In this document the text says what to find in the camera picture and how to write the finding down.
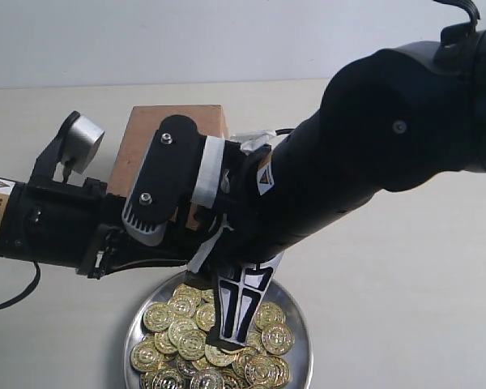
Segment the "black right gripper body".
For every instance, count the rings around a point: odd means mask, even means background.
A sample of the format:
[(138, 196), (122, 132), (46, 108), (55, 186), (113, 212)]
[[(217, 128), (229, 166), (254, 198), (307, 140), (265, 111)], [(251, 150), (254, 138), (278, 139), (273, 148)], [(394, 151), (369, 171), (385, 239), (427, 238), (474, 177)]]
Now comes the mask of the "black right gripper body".
[(199, 226), (200, 246), (187, 264), (188, 284), (207, 284), (228, 262), (228, 252), (258, 231), (257, 212), (249, 205), (246, 181), (257, 188), (258, 165), (267, 163), (272, 147), (265, 141), (203, 141), (191, 165), (187, 199), (206, 216)]

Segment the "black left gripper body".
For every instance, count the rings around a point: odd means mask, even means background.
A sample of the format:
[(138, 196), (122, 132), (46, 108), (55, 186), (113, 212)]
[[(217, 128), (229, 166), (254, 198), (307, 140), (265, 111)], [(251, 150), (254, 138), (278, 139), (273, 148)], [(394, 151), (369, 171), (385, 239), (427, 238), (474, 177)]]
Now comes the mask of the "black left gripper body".
[(16, 182), (7, 202), (7, 256), (73, 268), (92, 279), (135, 268), (180, 267), (192, 259), (191, 235), (175, 224), (158, 246), (130, 237), (121, 220), (124, 202), (96, 179), (82, 187)]

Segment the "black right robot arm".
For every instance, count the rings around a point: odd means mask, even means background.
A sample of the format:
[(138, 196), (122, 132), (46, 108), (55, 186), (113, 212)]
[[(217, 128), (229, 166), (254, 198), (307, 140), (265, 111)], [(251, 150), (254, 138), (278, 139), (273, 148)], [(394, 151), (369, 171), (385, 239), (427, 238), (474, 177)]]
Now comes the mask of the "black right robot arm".
[(486, 30), (453, 41), (460, 30), (345, 66), (310, 118), (224, 172), (228, 227), (199, 269), (215, 296), (209, 344), (242, 348), (278, 255), (377, 192), (486, 173)]

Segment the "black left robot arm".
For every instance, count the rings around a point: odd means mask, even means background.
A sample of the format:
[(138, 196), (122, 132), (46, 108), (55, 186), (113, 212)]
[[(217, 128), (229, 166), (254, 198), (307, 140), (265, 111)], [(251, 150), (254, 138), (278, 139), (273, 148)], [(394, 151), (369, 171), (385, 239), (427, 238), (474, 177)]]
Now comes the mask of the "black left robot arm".
[(180, 267), (192, 259), (198, 243), (175, 223), (158, 246), (130, 237), (121, 219), (124, 202), (92, 178), (73, 186), (0, 177), (0, 257), (73, 268), (97, 280), (135, 268)]

